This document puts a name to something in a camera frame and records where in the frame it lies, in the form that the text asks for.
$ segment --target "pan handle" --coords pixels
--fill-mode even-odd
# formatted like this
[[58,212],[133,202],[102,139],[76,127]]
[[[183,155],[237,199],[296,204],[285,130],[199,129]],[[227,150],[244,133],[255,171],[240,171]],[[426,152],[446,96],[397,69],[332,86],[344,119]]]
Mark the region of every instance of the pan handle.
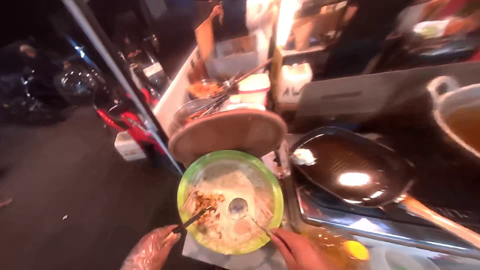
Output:
[[[440,92],[440,86],[445,85],[445,91]],[[458,82],[449,76],[440,76],[433,79],[431,82],[428,83],[427,89],[430,92],[430,95],[433,98],[433,101],[437,103],[438,98],[441,97],[443,94],[448,92],[453,92],[460,88]]]
[[480,235],[476,232],[435,213],[434,211],[428,209],[428,207],[423,205],[421,202],[408,195],[406,195],[405,199],[400,203],[408,212],[434,223],[440,228],[475,246],[477,249],[480,249]]

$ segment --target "round cutting board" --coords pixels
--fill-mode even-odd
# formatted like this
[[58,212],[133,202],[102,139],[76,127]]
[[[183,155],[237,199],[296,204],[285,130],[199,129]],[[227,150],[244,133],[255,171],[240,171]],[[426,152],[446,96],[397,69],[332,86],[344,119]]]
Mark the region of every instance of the round cutting board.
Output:
[[262,157],[287,135],[287,125],[275,113],[237,109],[213,113],[186,124],[170,138],[168,150],[187,165],[220,150],[238,150]]

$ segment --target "broth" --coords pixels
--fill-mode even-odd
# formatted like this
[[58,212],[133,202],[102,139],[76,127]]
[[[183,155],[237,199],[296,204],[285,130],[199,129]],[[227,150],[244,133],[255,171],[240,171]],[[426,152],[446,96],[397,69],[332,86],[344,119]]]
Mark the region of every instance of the broth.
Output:
[[480,151],[480,106],[459,108],[448,114],[445,122],[455,135]]

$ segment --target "bottle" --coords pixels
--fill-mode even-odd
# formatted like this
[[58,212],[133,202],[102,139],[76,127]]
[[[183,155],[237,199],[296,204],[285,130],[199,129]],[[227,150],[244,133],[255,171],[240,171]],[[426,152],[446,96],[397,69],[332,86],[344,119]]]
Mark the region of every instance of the bottle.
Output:
[[321,248],[328,260],[339,270],[363,270],[368,268],[369,251],[352,235],[340,233],[328,227],[309,226],[302,232]]

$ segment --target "metal pole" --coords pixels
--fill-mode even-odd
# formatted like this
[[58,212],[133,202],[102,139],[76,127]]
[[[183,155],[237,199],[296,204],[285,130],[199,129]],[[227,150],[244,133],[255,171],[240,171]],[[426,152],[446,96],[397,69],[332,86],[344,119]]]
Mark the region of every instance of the metal pole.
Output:
[[120,82],[121,86],[128,94],[130,94],[131,100],[140,113],[145,117],[145,125],[149,133],[152,135],[155,141],[158,142],[160,147],[162,147],[165,155],[171,161],[175,169],[181,175],[183,175],[185,171],[183,165],[177,163],[172,155],[170,155],[168,152],[168,147],[166,146],[166,142],[168,141],[167,134],[165,131],[163,131],[160,123],[157,121],[156,117],[153,115],[145,101],[138,98],[141,96],[140,90],[138,90],[132,78],[130,77],[130,73],[127,72],[123,67],[124,63],[122,59],[120,59],[114,50],[110,39],[103,31],[89,7],[86,6],[81,0],[62,0],[62,2],[67,10],[72,14],[73,18],[81,27],[83,32],[89,38],[90,42],[97,49],[98,53],[113,72],[116,79]]

